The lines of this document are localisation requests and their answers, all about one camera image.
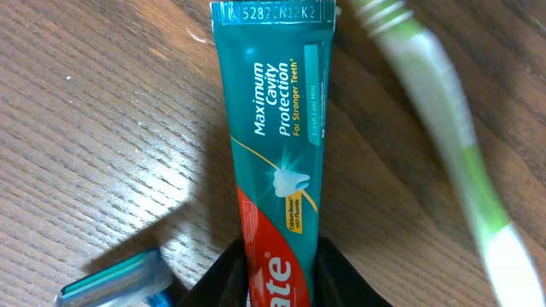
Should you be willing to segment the green and white toothbrush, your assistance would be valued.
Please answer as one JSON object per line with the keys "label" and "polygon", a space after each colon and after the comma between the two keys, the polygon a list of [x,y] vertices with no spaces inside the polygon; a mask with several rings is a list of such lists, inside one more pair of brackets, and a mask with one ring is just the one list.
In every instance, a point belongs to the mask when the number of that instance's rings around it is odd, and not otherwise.
{"label": "green and white toothbrush", "polygon": [[353,0],[351,6],[434,141],[498,304],[544,307],[539,274],[486,171],[467,97],[438,37],[404,0]]}

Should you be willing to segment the Colgate toothpaste tube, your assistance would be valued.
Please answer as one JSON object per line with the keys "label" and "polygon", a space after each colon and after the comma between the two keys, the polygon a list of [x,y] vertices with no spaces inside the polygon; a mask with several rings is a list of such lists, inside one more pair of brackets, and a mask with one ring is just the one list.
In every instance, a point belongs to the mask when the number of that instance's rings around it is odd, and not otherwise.
{"label": "Colgate toothpaste tube", "polygon": [[254,306],[311,306],[333,1],[211,4]]}

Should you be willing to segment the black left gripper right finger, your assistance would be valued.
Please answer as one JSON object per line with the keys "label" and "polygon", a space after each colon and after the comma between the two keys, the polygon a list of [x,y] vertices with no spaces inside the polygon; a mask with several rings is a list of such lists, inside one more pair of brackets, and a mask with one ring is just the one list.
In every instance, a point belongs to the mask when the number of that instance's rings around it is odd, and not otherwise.
{"label": "black left gripper right finger", "polygon": [[318,307],[392,307],[326,237],[318,239],[315,288]]}

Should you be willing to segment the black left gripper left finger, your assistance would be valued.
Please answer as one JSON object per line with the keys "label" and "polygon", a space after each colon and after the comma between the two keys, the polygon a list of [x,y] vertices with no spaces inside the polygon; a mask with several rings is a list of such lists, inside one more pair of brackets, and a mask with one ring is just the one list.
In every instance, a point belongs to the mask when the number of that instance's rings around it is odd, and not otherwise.
{"label": "black left gripper left finger", "polygon": [[177,307],[246,307],[247,260],[243,239],[234,240]]}

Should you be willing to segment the blue disposable razor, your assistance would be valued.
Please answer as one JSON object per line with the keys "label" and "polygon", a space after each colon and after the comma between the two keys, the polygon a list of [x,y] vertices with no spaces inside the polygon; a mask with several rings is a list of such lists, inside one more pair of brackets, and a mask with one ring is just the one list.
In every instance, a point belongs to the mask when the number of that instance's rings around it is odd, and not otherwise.
{"label": "blue disposable razor", "polygon": [[172,307],[173,273],[160,250],[150,249],[64,286],[56,307]]}

